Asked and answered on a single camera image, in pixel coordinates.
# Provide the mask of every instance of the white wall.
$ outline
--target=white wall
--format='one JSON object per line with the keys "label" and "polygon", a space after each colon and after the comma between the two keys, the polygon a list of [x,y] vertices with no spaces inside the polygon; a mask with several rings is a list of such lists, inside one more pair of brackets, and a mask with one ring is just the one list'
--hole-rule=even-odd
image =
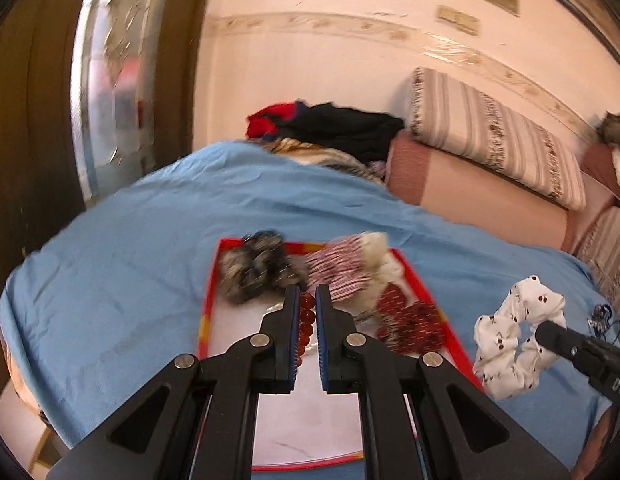
{"label": "white wall", "polygon": [[[469,36],[436,22],[438,5],[477,17],[481,34]],[[555,0],[519,0],[519,17],[483,0],[208,0],[197,70],[195,149],[241,137],[248,114],[296,98],[405,116],[410,70],[424,64],[490,93],[583,151],[584,142],[564,124],[494,78],[414,50],[330,34],[256,27],[253,34],[224,35],[214,28],[220,18],[290,11],[376,18],[440,34],[522,73],[590,124],[607,110],[620,111],[619,66]]]}

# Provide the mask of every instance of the pile of clothes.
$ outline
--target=pile of clothes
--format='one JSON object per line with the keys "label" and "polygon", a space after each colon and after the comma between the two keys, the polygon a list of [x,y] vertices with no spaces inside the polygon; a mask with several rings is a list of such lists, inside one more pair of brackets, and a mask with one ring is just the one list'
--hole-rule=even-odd
{"label": "pile of clothes", "polygon": [[248,117],[248,139],[300,164],[316,164],[383,185],[390,144],[405,127],[389,114],[309,107],[303,101],[268,106]]}
{"label": "pile of clothes", "polygon": [[262,231],[223,253],[219,273],[221,290],[236,304],[267,291],[283,292],[288,285],[314,295],[326,283],[334,305],[355,317],[360,332],[398,353],[437,351],[445,341],[437,307],[415,297],[384,233],[338,238],[294,256],[286,253],[279,234]]}

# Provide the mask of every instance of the wallpaper border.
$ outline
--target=wallpaper border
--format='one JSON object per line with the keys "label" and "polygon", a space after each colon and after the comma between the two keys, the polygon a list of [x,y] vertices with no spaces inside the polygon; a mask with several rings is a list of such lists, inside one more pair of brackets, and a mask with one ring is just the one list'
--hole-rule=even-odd
{"label": "wallpaper border", "polygon": [[211,20],[210,34],[231,36],[256,33],[301,33],[346,36],[391,44],[433,57],[496,82],[541,108],[588,143],[593,128],[543,87],[482,52],[450,38],[384,20],[321,12],[236,14]]}

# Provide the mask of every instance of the bed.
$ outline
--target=bed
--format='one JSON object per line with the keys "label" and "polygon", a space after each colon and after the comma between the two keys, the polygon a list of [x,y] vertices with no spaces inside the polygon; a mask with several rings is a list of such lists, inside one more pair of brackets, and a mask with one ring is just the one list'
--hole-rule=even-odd
{"label": "bed", "polygon": [[[568,253],[508,243],[373,182],[258,146],[213,144],[79,216],[8,280],[0,329],[10,359],[69,446],[175,355],[195,350],[218,239],[267,228],[318,242],[386,232],[471,356],[476,318],[531,274],[565,296],[568,326],[579,332],[589,333],[591,310],[606,303],[587,266]],[[607,406],[565,361],[536,390],[500,405],[567,466]],[[331,471],[362,476],[360,463]]]}

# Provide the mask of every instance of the striped pillow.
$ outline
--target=striped pillow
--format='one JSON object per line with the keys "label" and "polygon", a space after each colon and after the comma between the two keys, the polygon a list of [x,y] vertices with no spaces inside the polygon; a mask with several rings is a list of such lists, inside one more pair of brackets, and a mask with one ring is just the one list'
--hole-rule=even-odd
{"label": "striped pillow", "polygon": [[620,321],[620,209],[610,208],[588,232],[577,258],[592,269],[600,293]]}
{"label": "striped pillow", "polygon": [[498,171],[569,210],[585,207],[573,153],[545,128],[476,88],[417,68],[410,117],[421,142]]}

